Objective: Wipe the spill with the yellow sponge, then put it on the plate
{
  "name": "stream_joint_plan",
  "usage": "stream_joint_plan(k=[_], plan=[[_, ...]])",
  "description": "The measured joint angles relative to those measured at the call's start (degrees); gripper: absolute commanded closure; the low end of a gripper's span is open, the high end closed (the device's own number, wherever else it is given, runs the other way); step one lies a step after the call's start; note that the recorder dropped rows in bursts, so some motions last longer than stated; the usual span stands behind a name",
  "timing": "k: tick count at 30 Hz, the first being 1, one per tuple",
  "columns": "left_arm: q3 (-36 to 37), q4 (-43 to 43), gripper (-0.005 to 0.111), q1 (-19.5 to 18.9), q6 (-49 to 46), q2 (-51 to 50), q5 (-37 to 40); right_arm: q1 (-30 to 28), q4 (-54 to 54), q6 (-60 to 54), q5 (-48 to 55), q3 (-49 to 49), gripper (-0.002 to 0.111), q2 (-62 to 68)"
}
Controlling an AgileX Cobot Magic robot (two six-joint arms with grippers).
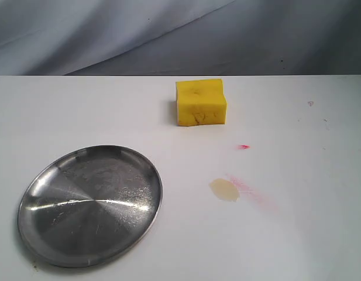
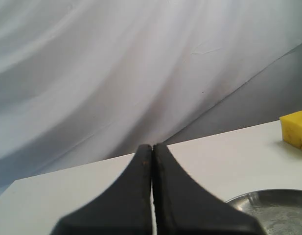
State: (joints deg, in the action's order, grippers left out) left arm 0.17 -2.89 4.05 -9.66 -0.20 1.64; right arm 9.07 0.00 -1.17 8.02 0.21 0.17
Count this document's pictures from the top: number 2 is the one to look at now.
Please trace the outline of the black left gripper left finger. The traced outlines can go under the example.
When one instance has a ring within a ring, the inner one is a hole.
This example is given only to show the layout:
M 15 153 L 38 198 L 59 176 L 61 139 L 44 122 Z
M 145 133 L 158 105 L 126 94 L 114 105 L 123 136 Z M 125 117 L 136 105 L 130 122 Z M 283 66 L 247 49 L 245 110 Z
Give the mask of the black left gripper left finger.
M 53 235 L 151 235 L 152 147 L 140 145 L 121 175 L 98 197 L 62 217 Z

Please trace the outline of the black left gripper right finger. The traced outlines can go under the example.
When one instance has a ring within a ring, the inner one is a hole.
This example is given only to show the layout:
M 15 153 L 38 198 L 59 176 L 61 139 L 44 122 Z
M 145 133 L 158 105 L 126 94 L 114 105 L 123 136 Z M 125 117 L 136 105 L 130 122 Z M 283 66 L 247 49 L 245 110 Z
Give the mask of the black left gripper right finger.
M 153 146 L 153 198 L 159 235 L 264 234 L 257 219 L 193 180 L 162 143 Z

